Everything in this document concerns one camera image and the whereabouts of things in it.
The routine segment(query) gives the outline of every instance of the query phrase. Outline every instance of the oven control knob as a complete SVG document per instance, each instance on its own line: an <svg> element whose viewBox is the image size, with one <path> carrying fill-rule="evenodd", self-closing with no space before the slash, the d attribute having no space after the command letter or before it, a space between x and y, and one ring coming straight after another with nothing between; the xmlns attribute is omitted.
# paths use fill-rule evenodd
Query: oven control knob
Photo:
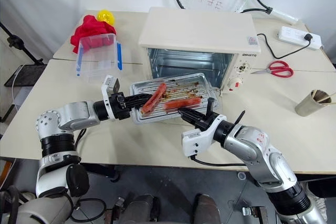
<svg viewBox="0 0 336 224"><path fill-rule="evenodd" d="M237 89L240 88L240 86L243 85L243 81L241 80L241 78L233 78L229 81L229 91L233 92Z"/></svg>

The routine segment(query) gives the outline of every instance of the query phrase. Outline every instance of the baking tray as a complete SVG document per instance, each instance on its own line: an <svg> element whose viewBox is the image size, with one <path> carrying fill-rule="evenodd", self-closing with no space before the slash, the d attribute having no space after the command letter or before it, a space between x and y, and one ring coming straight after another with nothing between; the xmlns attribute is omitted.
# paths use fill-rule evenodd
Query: baking tray
<svg viewBox="0 0 336 224"><path fill-rule="evenodd" d="M140 108L132 109L133 121L136 124L151 123L180 116L177 109L166 112L163 104L172 100L187 99L191 97L201 97L200 104L189 106L200 112L206 111L207 100L209 97L215 99L214 108L218 106L215 92L206 80L203 73L188 74L185 76L173 76L157 78L153 80L140 81L131 84L130 94L153 94L161 83L167 85L167 90L154 110L148 114L142 114Z"/></svg>

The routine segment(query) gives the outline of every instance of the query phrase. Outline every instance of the scissors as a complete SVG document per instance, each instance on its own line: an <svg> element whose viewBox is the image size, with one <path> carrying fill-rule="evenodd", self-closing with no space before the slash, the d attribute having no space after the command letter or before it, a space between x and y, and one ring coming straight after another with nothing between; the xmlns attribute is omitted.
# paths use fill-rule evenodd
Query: scissors
<svg viewBox="0 0 336 224"><path fill-rule="evenodd" d="M288 78L293 76L294 71L289 67L289 65L282 61L282 60L276 60L273 61L267 69L261 70L261 71L256 71L253 73L270 73L273 74L274 76L281 77L281 78Z"/></svg>

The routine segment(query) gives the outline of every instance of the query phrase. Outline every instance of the red towel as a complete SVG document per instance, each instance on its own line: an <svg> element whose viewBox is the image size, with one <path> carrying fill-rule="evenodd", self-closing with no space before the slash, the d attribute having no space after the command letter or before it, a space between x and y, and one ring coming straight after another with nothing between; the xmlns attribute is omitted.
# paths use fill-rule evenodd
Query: red towel
<svg viewBox="0 0 336 224"><path fill-rule="evenodd" d="M104 21L97 21L92 15L86 15L83 19L83 24L76 28L75 34L72 35L70 43L75 46L74 53L78 52L79 40L82 37L88 37L98 34L117 34L115 28ZM100 47L103 45L110 45L112 41L108 39L87 40L83 41L84 51L89 48Z"/></svg>

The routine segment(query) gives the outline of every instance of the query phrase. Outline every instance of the tabletop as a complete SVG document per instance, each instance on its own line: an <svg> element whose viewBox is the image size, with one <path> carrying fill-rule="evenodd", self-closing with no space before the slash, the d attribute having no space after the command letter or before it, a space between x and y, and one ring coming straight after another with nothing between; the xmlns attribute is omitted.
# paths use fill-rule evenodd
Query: tabletop
<svg viewBox="0 0 336 224"><path fill-rule="evenodd" d="M111 74L119 78L120 91L129 95L129 86L145 79L145 70L144 65L124 64L122 71ZM336 72L296 71L287 79L253 74L237 93L218 97L217 112L233 122L246 110L241 123L265 131L295 172L335 174L336 106L306 118L294 111L310 90L319 88L331 93L335 83ZM41 147L35 129L40 114L70 102L101 99L100 84L89 84L76 77L74 61L51 60L0 141L0 156L40 159ZM213 168L183 155L181 133L191 129L180 118L144 125L135 125L131 118L103 121L88 129L78 150L82 161L87 163ZM213 163L240 163L218 143L198 157Z"/></svg>
<svg viewBox="0 0 336 224"><path fill-rule="evenodd" d="M146 59L139 53L138 40L142 31L142 27L147 18L148 13L141 12L115 12L114 27L117 31L117 40L122 45L122 59L124 63L146 63ZM82 24L83 18L86 15L96 16L97 10L87 10L81 19L78 21L76 27ZM295 51L300 46L285 43L277 39L277 33L282 26L289 26L295 29L308 31L306 25L299 21L297 24L291 26L277 19L271 18L254 18L254 24L257 33L264 33L267 36L269 44L271 45L276 56L282 56L289 52ZM70 44L70 37L63 43L63 45L55 52L53 58L76 60L77 54L73 53L73 45ZM254 64L254 69L266 68L273 60L269 49L266 47L263 37L259 38L261 47L261 54L257 57ZM307 70L307 71L323 71L335 72L329 58L323 50L304 49L289 57L284 58L289 63L293 70Z"/></svg>

